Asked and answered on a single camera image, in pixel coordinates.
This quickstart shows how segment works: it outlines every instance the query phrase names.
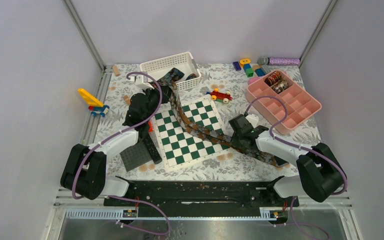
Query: red wire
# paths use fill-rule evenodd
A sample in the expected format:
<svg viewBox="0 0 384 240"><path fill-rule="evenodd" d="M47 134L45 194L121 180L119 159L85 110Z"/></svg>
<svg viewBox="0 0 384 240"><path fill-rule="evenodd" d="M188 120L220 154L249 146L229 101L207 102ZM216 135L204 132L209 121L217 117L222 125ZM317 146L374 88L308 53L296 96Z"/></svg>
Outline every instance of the red wire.
<svg viewBox="0 0 384 240"><path fill-rule="evenodd" d="M138 206L139 206L139 202L136 202L136 204L134 205L134 210L136 211L136 214L138 214Z"/></svg>

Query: yellow toy block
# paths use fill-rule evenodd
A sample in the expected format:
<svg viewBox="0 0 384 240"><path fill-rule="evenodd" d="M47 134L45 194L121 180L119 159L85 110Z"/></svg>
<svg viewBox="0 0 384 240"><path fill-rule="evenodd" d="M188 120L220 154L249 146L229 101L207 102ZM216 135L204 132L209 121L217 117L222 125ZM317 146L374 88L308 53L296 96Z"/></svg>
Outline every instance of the yellow toy block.
<svg viewBox="0 0 384 240"><path fill-rule="evenodd" d="M239 61L239 65L241 68L243 68L245 64L250 64L250 63L251 63L251 60L249 58L243 58Z"/></svg>
<svg viewBox="0 0 384 240"><path fill-rule="evenodd" d="M83 88L79 88L77 90L78 94L83 98L83 100L89 105L93 107L103 107L104 104L99 101L96 97L92 96L88 91Z"/></svg>

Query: wooden block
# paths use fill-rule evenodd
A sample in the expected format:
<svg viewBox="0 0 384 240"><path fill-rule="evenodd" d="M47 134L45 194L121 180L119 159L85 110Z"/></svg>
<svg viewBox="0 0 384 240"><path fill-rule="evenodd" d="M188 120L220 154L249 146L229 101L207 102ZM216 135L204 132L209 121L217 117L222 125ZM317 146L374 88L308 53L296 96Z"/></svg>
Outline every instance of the wooden block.
<svg viewBox="0 0 384 240"><path fill-rule="evenodd" d="M112 71L114 72L114 75L116 77L120 76L120 72L119 72L119 69L114 65L112 66Z"/></svg>
<svg viewBox="0 0 384 240"><path fill-rule="evenodd" d="M259 69L260 68L260 66L259 65L253 65L252 66L252 70L255 72L257 69Z"/></svg>
<svg viewBox="0 0 384 240"><path fill-rule="evenodd" d="M130 106L130 97L127 96L127 95L124 95L123 99L124 99L124 101L127 103L127 105Z"/></svg>

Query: green and white checkered board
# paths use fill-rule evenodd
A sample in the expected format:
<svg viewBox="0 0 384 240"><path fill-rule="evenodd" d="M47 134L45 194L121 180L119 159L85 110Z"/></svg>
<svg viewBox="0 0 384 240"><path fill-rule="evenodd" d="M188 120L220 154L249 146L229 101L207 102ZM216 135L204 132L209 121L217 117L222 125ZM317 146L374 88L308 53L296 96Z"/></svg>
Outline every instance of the green and white checkered board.
<svg viewBox="0 0 384 240"><path fill-rule="evenodd" d="M223 133L226 131L225 126L209 96L183 106L184 114L198 125ZM172 110L157 113L152 118L152 126L166 171L184 168L230 152L227 146L202 140L184 131Z"/></svg>

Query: green toy block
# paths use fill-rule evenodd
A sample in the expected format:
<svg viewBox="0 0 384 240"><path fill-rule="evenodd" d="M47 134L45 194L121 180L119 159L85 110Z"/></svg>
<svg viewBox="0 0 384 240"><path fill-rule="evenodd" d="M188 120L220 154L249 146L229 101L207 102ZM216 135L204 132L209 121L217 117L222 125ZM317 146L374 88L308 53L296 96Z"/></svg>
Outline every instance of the green toy block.
<svg viewBox="0 0 384 240"><path fill-rule="evenodd" d="M254 71L252 68L247 68L245 70L245 74L248 76L248 78L252 77L254 75Z"/></svg>

